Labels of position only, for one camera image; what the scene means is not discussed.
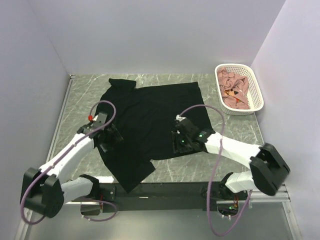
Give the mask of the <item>black t shirt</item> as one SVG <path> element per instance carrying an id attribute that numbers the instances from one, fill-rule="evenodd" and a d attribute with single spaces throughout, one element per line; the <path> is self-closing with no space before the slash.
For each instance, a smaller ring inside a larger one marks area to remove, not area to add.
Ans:
<path id="1" fill-rule="evenodd" d="M 200 130 L 211 121 L 197 82 L 137 88 L 136 81 L 109 79 L 110 88 L 101 96 L 96 113 L 116 114 L 113 124 L 123 137 L 112 150 L 100 156 L 123 189 L 130 193 L 155 171 L 151 160 L 180 157 L 174 153 L 172 132 L 176 115 L 185 117 Z"/>

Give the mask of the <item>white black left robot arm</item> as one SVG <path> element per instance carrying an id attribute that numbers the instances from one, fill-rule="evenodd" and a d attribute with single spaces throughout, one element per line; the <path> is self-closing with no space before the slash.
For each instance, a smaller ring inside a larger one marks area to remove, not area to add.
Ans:
<path id="1" fill-rule="evenodd" d="M 23 176 L 20 207 L 43 217 L 53 218 L 62 206 L 78 198 L 100 200 L 100 182 L 91 175 L 82 174 L 74 180 L 69 176 L 76 165 L 95 148 L 104 151 L 123 140 L 113 124 L 115 116 L 100 112 L 90 116 L 71 141 L 50 161 L 38 169 L 29 168 Z"/>

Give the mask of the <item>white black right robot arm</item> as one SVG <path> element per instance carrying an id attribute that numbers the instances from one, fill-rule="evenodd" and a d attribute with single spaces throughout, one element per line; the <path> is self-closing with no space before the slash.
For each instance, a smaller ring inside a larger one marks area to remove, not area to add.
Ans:
<path id="1" fill-rule="evenodd" d="M 248 169 L 240 173 L 230 172 L 219 182 L 219 193 L 226 200 L 239 192 L 255 189 L 274 196 L 291 172 L 272 144 L 249 144 L 225 137 L 214 130 L 200 130 L 188 118 L 180 115 L 176 116 L 175 129 L 172 132 L 175 153 L 196 151 L 221 155 Z"/>

